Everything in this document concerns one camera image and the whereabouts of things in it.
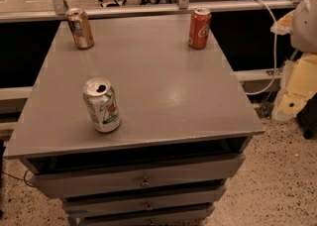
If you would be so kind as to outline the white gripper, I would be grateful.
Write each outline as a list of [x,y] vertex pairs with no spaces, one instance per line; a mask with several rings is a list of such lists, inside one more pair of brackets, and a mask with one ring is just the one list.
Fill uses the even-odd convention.
[[[270,28],[276,35],[290,34],[294,10],[278,19]],[[286,84],[286,93],[279,91],[273,103],[271,118],[286,122],[297,116],[306,106],[307,100],[317,93],[317,56],[304,53],[290,63],[291,72]]]

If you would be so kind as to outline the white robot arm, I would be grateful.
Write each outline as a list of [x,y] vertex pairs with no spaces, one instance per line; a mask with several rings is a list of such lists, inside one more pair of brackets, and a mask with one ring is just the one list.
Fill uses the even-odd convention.
[[302,52],[298,60],[284,63],[271,112],[272,119],[288,121],[317,93],[317,0],[301,0],[270,30],[275,35],[289,34],[291,46]]

